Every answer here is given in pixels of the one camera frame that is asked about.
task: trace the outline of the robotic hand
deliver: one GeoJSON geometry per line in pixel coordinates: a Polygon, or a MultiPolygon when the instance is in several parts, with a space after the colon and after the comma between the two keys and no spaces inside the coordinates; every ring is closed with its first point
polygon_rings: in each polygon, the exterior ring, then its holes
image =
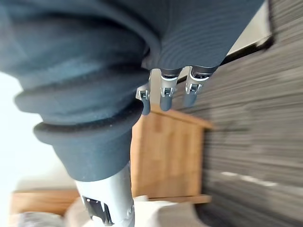
{"type": "Polygon", "coordinates": [[[36,136],[53,146],[97,224],[134,226],[130,143],[150,110],[149,71],[161,69],[168,110],[178,74],[192,66],[192,105],[262,2],[1,1],[0,70],[19,80],[18,108],[41,115],[36,136]]]}

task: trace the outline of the white wall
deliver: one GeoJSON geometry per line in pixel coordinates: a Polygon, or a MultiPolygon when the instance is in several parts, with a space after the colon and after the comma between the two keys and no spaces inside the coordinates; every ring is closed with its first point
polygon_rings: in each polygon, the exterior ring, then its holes
{"type": "Polygon", "coordinates": [[[0,226],[6,226],[12,191],[75,187],[53,148],[33,134],[40,116],[21,112],[14,104],[20,91],[14,78],[0,73],[0,226]]]}

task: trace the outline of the white cloth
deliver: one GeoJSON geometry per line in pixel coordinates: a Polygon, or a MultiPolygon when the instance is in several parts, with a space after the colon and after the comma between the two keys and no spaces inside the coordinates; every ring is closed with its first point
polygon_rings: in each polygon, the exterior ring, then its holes
{"type": "MultiPolygon", "coordinates": [[[[207,227],[196,216],[190,203],[147,201],[140,196],[134,200],[135,227],[207,227]]],[[[78,199],[65,215],[66,227],[95,227],[78,199]]]]}

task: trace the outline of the carpeted floor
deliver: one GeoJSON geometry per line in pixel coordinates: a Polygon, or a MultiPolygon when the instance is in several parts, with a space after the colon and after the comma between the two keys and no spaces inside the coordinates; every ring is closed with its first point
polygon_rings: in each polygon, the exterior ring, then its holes
{"type": "Polygon", "coordinates": [[[192,108],[211,120],[204,192],[197,206],[211,226],[303,226],[303,1],[273,0],[275,44],[221,66],[192,108]]]}

